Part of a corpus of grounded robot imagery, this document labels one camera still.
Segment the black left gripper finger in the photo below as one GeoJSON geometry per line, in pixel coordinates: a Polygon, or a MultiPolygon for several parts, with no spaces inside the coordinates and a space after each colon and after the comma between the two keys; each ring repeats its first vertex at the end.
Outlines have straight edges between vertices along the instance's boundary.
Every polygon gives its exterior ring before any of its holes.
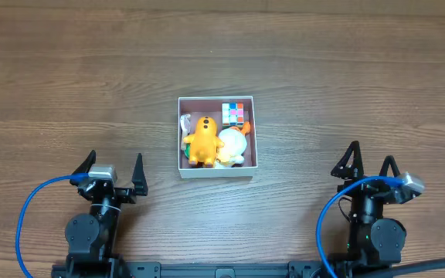
{"type": "Polygon", "coordinates": [[[88,172],[96,162],[97,153],[92,150],[87,158],[79,165],[79,167],[72,173],[73,176],[78,175],[78,178],[70,179],[71,185],[79,185],[89,179],[88,172]]]}
{"type": "Polygon", "coordinates": [[[143,157],[141,153],[138,153],[131,181],[134,184],[134,192],[136,195],[148,195],[148,185],[144,174],[143,157]]]}

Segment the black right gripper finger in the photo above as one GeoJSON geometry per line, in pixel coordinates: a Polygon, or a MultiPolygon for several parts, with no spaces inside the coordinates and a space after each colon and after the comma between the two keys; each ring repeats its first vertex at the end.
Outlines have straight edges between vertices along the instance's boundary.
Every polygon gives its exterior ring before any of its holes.
{"type": "Polygon", "coordinates": [[[382,167],[379,172],[379,176],[387,176],[389,169],[392,170],[392,174],[394,177],[397,177],[400,175],[400,171],[397,166],[396,160],[392,155],[388,155],[385,157],[385,159],[382,163],[382,167]]]}
{"type": "Polygon", "coordinates": [[[361,149],[358,141],[350,143],[345,154],[331,170],[331,176],[344,180],[359,180],[364,177],[361,149]]]}

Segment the white yellow plush chicken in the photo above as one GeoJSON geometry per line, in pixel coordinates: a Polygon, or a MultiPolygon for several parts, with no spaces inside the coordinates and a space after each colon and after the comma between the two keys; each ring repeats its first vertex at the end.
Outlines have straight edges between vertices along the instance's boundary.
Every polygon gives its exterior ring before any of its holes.
{"type": "Polygon", "coordinates": [[[246,135],[251,125],[246,121],[241,128],[230,127],[219,133],[219,139],[224,146],[217,151],[215,168],[231,168],[235,164],[243,164],[243,153],[247,147],[246,135]]]}

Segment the colourful puzzle cube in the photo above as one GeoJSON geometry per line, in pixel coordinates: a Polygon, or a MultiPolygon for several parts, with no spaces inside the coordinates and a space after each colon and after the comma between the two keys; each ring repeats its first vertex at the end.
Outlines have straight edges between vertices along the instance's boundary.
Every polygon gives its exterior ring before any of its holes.
{"type": "Polygon", "coordinates": [[[222,126],[242,127],[244,125],[243,103],[222,103],[222,126]]]}

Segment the green round cap toy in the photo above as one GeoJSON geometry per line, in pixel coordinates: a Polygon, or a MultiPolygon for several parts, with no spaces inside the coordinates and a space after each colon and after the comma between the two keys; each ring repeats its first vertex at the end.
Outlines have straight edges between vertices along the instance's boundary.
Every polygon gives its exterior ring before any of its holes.
{"type": "Polygon", "coordinates": [[[189,159],[189,156],[190,156],[190,144],[186,145],[186,149],[184,150],[184,154],[189,159]]]}

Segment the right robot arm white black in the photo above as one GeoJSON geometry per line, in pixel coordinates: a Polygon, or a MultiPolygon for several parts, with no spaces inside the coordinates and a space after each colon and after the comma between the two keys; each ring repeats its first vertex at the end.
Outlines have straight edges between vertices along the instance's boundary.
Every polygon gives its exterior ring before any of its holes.
{"type": "Polygon", "coordinates": [[[364,181],[360,145],[353,141],[331,175],[344,180],[340,199],[349,199],[347,252],[331,254],[328,262],[338,277],[353,277],[389,268],[401,261],[406,229],[401,222],[383,216],[387,204],[402,204],[414,194],[406,186],[383,180],[364,181]]]}

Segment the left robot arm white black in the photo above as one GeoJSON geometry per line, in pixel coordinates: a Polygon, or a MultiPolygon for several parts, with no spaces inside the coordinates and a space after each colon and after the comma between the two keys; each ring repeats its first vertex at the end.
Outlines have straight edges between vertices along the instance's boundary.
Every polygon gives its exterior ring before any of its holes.
{"type": "Polygon", "coordinates": [[[54,265],[51,277],[125,277],[133,276],[122,255],[114,253],[121,206],[134,204],[138,196],[148,194],[143,157],[138,154],[130,188],[117,187],[117,173],[112,164],[98,164],[96,151],[73,172],[83,174],[70,181],[80,196],[90,202],[90,211],[68,221],[65,237],[68,255],[63,265],[54,265]]]}

